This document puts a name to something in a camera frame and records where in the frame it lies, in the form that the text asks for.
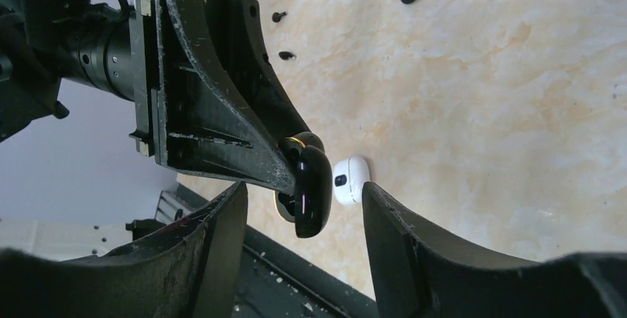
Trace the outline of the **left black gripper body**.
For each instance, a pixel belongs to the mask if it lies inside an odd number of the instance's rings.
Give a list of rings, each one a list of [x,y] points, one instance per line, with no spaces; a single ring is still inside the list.
[[[128,0],[1,0],[1,139],[70,113],[64,79],[134,98]]]

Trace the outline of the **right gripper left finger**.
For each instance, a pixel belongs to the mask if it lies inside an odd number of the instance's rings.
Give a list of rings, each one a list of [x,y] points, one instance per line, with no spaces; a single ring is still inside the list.
[[[229,317],[248,212],[235,183],[108,254],[52,261],[1,251],[3,317]]]

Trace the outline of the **black earbud charging case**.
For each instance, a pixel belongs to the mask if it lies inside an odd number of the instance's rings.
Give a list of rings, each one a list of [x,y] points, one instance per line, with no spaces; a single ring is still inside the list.
[[[274,193],[274,203],[283,220],[294,224],[298,238],[318,235],[331,212],[333,176],[322,140],[312,132],[300,132],[279,142],[295,171],[295,190]]]

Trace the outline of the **white earbud charging case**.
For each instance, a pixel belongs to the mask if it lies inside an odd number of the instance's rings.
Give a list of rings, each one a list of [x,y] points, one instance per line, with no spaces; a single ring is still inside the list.
[[[361,156],[351,156],[339,161],[333,168],[333,194],[343,206],[362,202],[362,190],[371,180],[370,168]]]

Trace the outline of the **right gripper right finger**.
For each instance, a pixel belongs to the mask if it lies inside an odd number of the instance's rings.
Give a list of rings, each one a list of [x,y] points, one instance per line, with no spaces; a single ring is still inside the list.
[[[363,218],[381,317],[624,317],[626,255],[534,262],[484,248],[410,211],[375,183]]]

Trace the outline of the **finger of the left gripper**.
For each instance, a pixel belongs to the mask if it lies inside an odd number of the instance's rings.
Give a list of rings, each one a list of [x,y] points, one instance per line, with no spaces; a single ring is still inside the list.
[[[271,65],[256,0],[155,0],[157,161],[291,192],[279,148],[308,130]]]

